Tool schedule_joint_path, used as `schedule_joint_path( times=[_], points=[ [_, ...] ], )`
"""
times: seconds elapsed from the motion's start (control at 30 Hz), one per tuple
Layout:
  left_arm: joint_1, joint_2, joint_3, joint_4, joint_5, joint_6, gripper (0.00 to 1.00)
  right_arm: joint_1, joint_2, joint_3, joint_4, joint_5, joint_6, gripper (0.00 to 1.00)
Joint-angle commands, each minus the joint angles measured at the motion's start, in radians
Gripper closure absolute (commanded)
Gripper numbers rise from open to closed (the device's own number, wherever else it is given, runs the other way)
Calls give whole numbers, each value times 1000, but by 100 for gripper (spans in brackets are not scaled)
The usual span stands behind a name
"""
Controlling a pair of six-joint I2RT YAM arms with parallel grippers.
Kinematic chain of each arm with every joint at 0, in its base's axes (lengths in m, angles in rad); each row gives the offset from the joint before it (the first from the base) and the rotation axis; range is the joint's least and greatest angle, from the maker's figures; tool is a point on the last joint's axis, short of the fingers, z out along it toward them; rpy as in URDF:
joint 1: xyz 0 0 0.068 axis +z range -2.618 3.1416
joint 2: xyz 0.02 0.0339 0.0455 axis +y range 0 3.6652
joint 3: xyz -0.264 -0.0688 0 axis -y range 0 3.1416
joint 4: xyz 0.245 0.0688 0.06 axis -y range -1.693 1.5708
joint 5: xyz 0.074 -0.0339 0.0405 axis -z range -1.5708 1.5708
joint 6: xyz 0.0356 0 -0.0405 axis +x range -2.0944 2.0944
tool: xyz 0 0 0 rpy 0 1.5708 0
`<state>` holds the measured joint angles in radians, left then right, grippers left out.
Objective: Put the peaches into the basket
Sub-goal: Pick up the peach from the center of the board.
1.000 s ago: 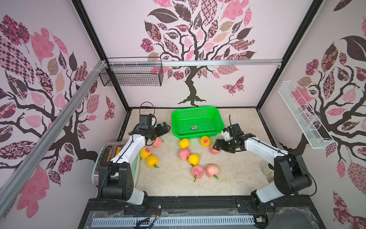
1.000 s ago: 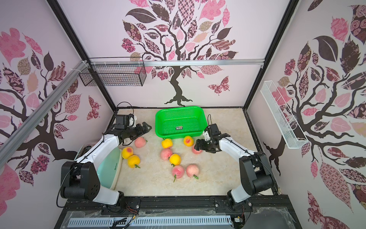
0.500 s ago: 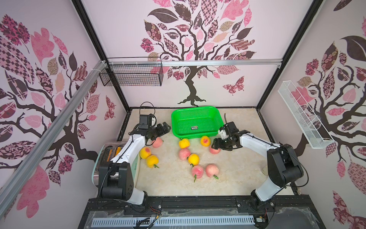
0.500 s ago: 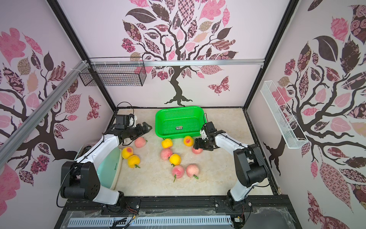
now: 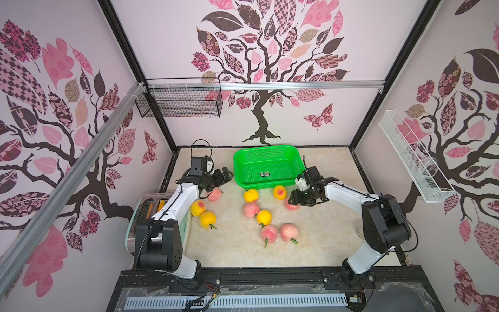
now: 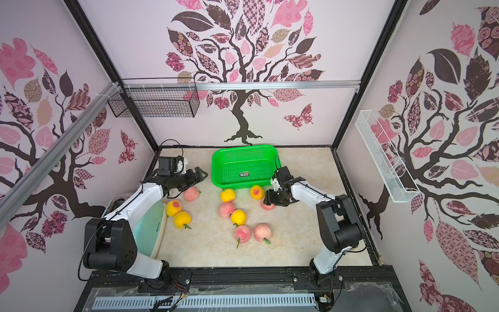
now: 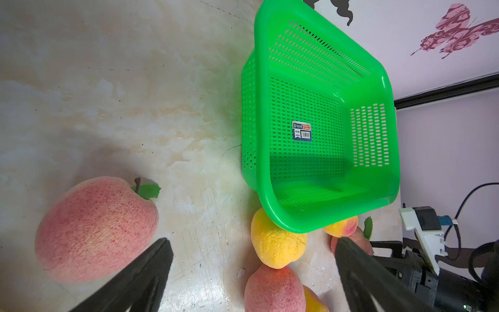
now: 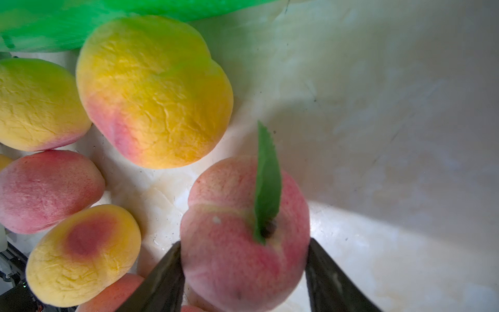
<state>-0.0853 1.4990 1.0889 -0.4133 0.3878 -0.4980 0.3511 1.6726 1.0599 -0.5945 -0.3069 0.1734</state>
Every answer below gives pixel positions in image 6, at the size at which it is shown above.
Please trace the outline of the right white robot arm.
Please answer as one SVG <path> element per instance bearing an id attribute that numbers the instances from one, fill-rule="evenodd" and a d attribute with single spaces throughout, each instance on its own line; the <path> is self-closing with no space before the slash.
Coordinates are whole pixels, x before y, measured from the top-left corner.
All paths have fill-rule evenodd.
<path id="1" fill-rule="evenodd" d="M 266 205 L 287 207 L 302 202 L 315 209 L 322 247 L 313 258 L 312 267 L 319 275 L 332 273 L 344 254 L 363 239 L 362 224 L 351 197 L 328 194 L 303 178 L 287 181 L 272 178 L 271 186 L 265 192 Z"/>

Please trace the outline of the yellow peach with green leaf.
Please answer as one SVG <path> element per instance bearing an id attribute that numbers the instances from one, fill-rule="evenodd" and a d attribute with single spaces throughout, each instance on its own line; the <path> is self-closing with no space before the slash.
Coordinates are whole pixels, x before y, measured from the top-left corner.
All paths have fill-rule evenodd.
<path id="1" fill-rule="evenodd" d="M 189 229 L 191 230 L 190 224 L 192 222 L 192 217 L 187 211 L 180 211 L 174 215 L 174 226 L 177 229 Z"/>

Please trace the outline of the yellow peach with red spot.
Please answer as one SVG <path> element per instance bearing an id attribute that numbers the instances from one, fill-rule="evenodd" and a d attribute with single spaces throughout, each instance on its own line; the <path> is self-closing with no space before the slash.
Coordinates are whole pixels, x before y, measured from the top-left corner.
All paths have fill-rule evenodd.
<path id="1" fill-rule="evenodd" d="M 179 200 L 171 200 L 165 204 L 165 212 L 168 217 L 174 217 L 176 214 L 182 212 L 182 204 Z"/>

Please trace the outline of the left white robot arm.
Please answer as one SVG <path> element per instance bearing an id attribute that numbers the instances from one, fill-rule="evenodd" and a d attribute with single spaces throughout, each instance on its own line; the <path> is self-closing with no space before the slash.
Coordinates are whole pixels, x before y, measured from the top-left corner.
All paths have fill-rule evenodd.
<path id="1" fill-rule="evenodd" d="M 166 172 L 154 170 L 121 206 L 102 218 L 87 222 L 80 267 L 122 272 L 149 280 L 162 279 L 167 263 L 140 252 L 133 230 L 171 189 L 185 191 L 208 177 L 208 173 L 198 166 L 170 175 L 164 175 Z"/>

